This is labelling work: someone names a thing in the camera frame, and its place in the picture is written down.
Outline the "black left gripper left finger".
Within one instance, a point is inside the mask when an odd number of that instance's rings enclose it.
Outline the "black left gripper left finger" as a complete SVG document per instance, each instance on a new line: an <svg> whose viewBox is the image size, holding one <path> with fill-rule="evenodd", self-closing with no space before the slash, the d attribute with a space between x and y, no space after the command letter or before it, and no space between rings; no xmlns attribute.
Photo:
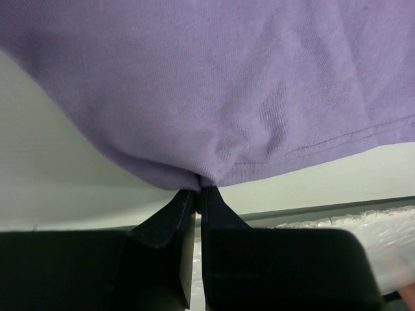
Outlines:
<svg viewBox="0 0 415 311"><path fill-rule="evenodd" d="M1 233L2 310L187 310L195 194L132 229Z"/></svg>

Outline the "lavender garment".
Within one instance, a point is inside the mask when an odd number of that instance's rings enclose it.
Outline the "lavender garment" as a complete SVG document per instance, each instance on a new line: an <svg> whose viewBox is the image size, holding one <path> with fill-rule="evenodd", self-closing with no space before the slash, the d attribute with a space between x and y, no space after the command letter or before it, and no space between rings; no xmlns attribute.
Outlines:
<svg viewBox="0 0 415 311"><path fill-rule="evenodd" d="M414 140L413 1L2 1L1 48L163 189Z"/></svg>

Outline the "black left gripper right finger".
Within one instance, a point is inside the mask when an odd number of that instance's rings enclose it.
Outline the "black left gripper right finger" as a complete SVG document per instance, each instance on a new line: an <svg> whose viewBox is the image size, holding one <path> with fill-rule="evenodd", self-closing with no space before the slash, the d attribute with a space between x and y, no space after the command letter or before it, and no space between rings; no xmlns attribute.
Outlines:
<svg viewBox="0 0 415 311"><path fill-rule="evenodd" d="M343 229L250 227L215 187L201 214L208 310L383 310L361 243Z"/></svg>

